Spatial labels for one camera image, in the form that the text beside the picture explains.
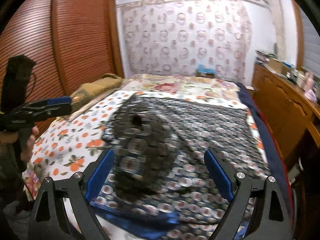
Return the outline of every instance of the pink object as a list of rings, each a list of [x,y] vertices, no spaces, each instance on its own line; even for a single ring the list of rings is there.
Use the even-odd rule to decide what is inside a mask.
[[[314,94],[314,92],[312,91],[312,89],[309,89],[308,91],[304,92],[303,94],[308,100],[310,100],[311,102],[316,102],[317,98],[316,95]]]
[[[304,91],[309,91],[310,89],[313,88],[313,83],[314,83],[314,81],[313,81],[313,73],[308,71],[306,73],[305,77],[306,77],[306,79],[305,79],[306,80],[306,84],[304,85],[303,90]]]

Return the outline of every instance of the white wall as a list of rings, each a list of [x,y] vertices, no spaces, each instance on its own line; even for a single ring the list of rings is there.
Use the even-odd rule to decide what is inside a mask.
[[[140,0],[117,0],[117,4],[129,3]],[[273,44],[276,42],[276,31],[272,23],[271,11],[265,7],[250,3],[247,1],[243,2],[247,12],[250,16],[252,23],[252,40],[251,46],[247,53],[246,58],[246,84],[250,85],[253,76],[253,66],[256,57],[255,49],[265,49],[273,51]],[[122,63],[124,68],[124,74],[128,74],[129,59],[126,53],[124,34],[122,32],[121,24],[121,12],[118,9],[118,30],[119,30],[119,41],[120,49],[122,54]]]
[[[292,0],[280,0],[284,18],[284,38],[286,44],[286,61],[297,66],[298,30]]]

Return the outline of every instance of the wooden wardrobe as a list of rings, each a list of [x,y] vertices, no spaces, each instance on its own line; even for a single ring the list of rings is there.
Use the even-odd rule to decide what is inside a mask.
[[[105,73],[123,77],[115,6],[115,0],[26,0],[0,36],[1,83],[8,59],[21,54],[37,62],[26,101],[70,95]],[[38,123],[40,133],[51,122]]]

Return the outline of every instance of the pillow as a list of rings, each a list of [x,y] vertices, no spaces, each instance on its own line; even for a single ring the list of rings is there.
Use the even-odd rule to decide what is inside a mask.
[[[80,88],[70,96],[72,99],[72,113],[79,110],[82,106],[86,105],[106,90],[120,87],[121,82],[121,77],[108,73],[95,82],[81,85]]]
[[[67,120],[68,122],[72,122],[74,119],[76,119],[78,116],[83,114],[85,111],[89,110],[91,107],[93,107],[96,103],[100,102],[104,98],[106,98],[108,95],[111,95],[113,92],[118,90],[117,88],[109,89],[107,91],[104,91],[102,94],[98,95],[96,98],[92,99],[89,103],[82,106],[79,110],[73,112],[71,115],[65,115],[63,118]]]

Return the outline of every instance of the louvered door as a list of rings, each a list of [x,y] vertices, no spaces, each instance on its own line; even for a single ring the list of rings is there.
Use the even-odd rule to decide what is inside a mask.
[[[27,101],[64,95],[52,48],[51,1],[26,0],[13,15],[0,36],[1,82],[10,57],[24,54],[37,62],[33,68],[36,75],[36,85]],[[33,86],[33,81],[32,77],[27,94]],[[41,133],[47,129],[50,122],[52,119],[37,124]]]
[[[55,44],[71,92],[113,72],[108,0],[56,0],[52,3],[58,39]]]

